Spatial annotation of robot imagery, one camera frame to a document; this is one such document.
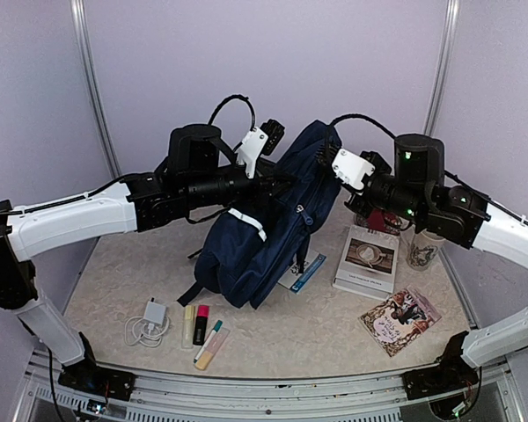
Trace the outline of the navy blue backpack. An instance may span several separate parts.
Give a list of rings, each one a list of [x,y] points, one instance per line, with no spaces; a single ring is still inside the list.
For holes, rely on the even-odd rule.
[[[275,165],[290,187],[265,205],[240,202],[218,216],[194,266],[194,285],[178,298],[188,305],[203,289],[236,308],[257,309],[292,266],[302,266],[313,233],[326,222],[341,190],[327,148],[339,149],[336,130],[315,120]]]

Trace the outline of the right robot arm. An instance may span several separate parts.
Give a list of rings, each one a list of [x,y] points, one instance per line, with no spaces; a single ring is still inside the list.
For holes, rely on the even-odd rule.
[[[411,222],[466,250],[476,250],[528,272],[528,219],[446,170],[444,143],[420,135],[393,139],[394,161],[374,151],[340,149],[335,176],[350,191],[346,205],[369,216],[374,209]],[[489,362],[528,347],[528,305],[476,330],[452,336],[436,365],[404,373],[407,397],[420,399],[475,384]]]

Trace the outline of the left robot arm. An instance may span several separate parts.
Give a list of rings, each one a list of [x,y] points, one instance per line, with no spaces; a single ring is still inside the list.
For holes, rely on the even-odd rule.
[[[231,149],[218,127],[190,124],[172,131],[167,158],[153,172],[40,205],[0,201],[0,308],[12,311],[61,364],[61,385],[127,401],[136,378],[97,363],[85,335],[36,287],[33,258],[94,237],[157,229],[200,207],[268,197],[282,183],[268,156],[283,134],[283,126],[269,120]]]

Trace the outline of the white charger with cable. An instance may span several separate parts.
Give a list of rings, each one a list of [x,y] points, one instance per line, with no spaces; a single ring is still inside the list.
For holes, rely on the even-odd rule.
[[[141,316],[130,317],[125,325],[123,340],[126,346],[157,348],[170,328],[167,307],[150,298]]]

